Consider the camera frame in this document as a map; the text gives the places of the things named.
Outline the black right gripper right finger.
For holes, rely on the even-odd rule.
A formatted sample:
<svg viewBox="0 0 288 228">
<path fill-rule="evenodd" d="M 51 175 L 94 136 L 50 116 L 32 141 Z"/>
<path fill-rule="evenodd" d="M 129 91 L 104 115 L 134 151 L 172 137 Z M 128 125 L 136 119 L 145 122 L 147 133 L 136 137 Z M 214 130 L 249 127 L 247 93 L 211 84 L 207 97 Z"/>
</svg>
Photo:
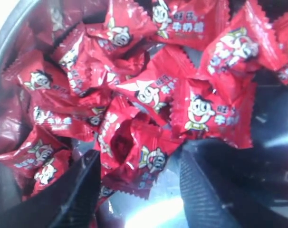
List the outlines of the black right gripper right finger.
<svg viewBox="0 0 288 228">
<path fill-rule="evenodd" d="M 205 156 L 212 140 L 181 147 L 180 191 L 191 228 L 288 228 L 288 218 L 254 200 L 220 174 Z"/>
</svg>

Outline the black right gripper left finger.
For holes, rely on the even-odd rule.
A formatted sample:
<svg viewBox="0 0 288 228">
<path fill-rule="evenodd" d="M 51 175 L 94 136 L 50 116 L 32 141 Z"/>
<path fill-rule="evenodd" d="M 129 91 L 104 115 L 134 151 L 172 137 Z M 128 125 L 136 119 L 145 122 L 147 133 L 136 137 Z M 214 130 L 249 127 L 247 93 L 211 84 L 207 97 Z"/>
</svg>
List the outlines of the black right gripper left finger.
<svg viewBox="0 0 288 228">
<path fill-rule="evenodd" d="M 0 228 L 87 228 L 100 191 L 100 155 L 89 150 L 55 183 L 0 214 Z"/>
</svg>

